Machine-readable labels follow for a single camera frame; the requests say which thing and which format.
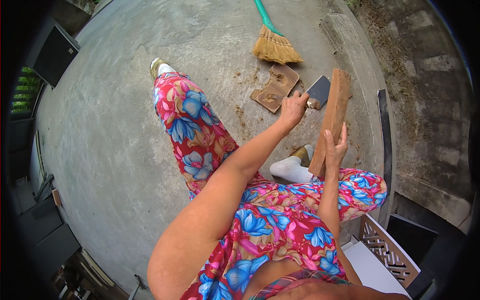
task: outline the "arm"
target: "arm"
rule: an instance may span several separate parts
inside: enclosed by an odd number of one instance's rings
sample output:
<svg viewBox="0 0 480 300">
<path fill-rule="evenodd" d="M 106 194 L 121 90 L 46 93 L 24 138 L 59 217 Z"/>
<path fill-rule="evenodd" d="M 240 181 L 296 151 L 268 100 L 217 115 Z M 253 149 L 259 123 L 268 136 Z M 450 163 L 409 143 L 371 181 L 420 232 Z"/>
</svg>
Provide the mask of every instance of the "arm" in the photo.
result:
<svg viewBox="0 0 480 300">
<path fill-rule="evenodd" d="M 318 205 L 317 216 L 327 225 L 334 236 L 338 260 L 345 269 L 345 274 L 351 283 L 360 284 L 360 278 L 347 259 L 338 240 L 340 235 L 340 220 L 338 217 L 338 173 L 343 157 L 347 152 L 347 127 L 342 126 L 342 133 L 337 146 L 333 143 L 333 137 L 329 130 L 325 130 L 326 156 L 325 156 L 325 184 L 322 191 L 322 199 Z"/>
<path fill-rule="evenodd" d="M 284 98 L 280 118 L 230 155 L 158 240 L 147 270 L 154 297 L 178 299 L 228 232 L 247 182 L 305 112 L 308 94 Z"/>
</svg>

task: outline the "gold shoe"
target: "gold shoe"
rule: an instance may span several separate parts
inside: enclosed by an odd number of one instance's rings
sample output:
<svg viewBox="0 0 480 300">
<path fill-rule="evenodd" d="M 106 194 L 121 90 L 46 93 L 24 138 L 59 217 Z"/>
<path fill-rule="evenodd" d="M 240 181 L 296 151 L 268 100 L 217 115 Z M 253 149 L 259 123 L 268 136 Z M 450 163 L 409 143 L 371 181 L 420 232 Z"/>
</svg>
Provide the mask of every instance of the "gold shoe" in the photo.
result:
<svg viewBox="0 0 480 300">
<path fill-rule="evenodd" d="M 156 79 L 158 77 L 158 67 L 160 67 L 162 63 L 168 64 L 168 62 L 158 57 L 152 60 L 152 62 L 150 63 L 150 74 L 153 76 L 153 78 Z"/>
<path fill-rule="evenodd" d="M 302 167 L 308 167 L 310 165 L 310 159 L 308 157 L 308 152 L 307 152 L 307 149 L 305 148 L 305 145 L 298 148 L 291 156 L 296 156 L 300 158 L 301 160 L 300 165 Z"/>
</svg>

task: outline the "straw broom bristles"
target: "straw broom bristles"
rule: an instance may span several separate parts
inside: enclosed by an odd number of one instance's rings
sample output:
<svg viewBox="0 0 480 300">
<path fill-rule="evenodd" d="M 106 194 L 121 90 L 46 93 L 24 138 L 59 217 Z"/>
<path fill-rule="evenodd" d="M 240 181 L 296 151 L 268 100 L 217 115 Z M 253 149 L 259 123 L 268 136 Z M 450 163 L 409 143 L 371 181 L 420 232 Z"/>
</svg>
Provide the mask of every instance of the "straw broom bristles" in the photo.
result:
<svg viewBox="0 0 480 300">
<path fill-rule="evenodd" d="M 274 61 L 282 65 L 287 62 L 304 61 L 284 36 L 271 31 L 265 24 L 257 43 L 253 46 L 253 54 L 261 60 Z"/>
</svg>

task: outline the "hand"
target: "hand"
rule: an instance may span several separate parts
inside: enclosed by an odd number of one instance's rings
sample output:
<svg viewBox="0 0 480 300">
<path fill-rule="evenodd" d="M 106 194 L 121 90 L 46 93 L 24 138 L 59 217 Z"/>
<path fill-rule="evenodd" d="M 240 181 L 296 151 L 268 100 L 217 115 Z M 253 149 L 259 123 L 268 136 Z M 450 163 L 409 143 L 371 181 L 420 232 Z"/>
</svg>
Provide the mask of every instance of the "hand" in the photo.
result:
<svg viewBox="0 0 480 300">
<path fill-rule="evenodd" d="M 288 126 L 289 130 L 292 130 L 303 117 L 305 113 L 305 104 L 310 96 L 307 93 L 300 93 L 295 91 L 290 98 L 283 98 L 282 100 L 282 114 L 278 120 L 283 125 Z"/>
<path fill-rule="evenodd" d="M 329 130 L 324 131 L 325 134 L 325 143 L 326 143 L 326 154 L 325 154 L 325 165 L 326 172 L 329 170 L 337 172 L 340 169 L 342 164 L 343 157 L 347 153 L 347 126 L 343 122 L 342 133 L 338 139 L 338 143 L 335 146 L 333 143 L 333 136 Z"/>
</svg>

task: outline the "plaid top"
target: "plaid top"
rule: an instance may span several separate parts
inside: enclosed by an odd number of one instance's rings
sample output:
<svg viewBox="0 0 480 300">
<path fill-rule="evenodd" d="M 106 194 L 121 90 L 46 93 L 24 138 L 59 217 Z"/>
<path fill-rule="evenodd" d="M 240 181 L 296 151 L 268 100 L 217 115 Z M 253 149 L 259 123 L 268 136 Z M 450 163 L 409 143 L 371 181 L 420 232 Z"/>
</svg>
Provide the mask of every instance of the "plaid top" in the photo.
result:
<svg viewBox="0 0 480 300">
<path fill-rule="evenodd" d="M 249 300 L 265 300 L 278 294 L 281 290 L 289 286 L 294 281 L 304 278 L 317 278 L 319 280 L 332 284 L 351 284 L 350 282 L 341 279 L 338 276 L 332 275 L 324 271 L 313 271 L 309 269 L 301 269 L 284 276 L 268 286 L 261 289 L 258 293 L 251 296 Z"/>
</svg>

